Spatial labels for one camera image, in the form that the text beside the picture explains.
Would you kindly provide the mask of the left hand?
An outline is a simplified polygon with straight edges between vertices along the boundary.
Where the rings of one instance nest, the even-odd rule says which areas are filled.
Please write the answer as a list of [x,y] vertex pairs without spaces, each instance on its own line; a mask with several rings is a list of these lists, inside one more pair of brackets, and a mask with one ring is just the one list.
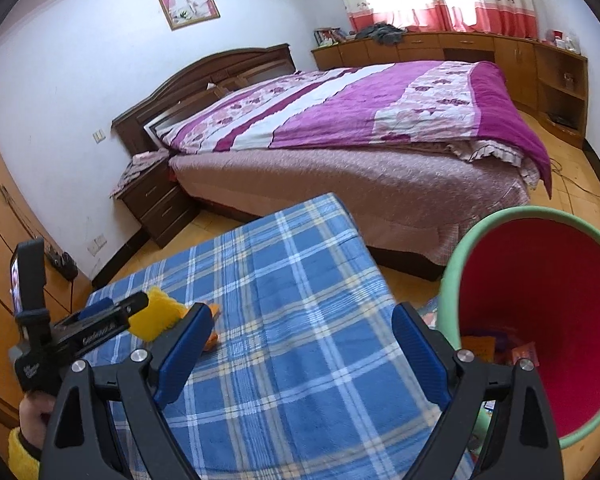
[[45,441],[50,414],[56,399],[45,392],[26,393],[19,405],[20,432],[30,445],[40,450]]

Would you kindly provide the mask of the yellow knit sleeve forearm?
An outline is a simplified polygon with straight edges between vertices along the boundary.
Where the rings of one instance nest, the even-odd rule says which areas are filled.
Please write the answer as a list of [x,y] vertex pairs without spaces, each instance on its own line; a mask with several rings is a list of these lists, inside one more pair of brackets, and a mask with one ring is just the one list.
[[38,452],[22,436],[20,428],[10,430],[8,436],[8,461],[10,472],[17,480],[38,480],[40,461],[30,451]]

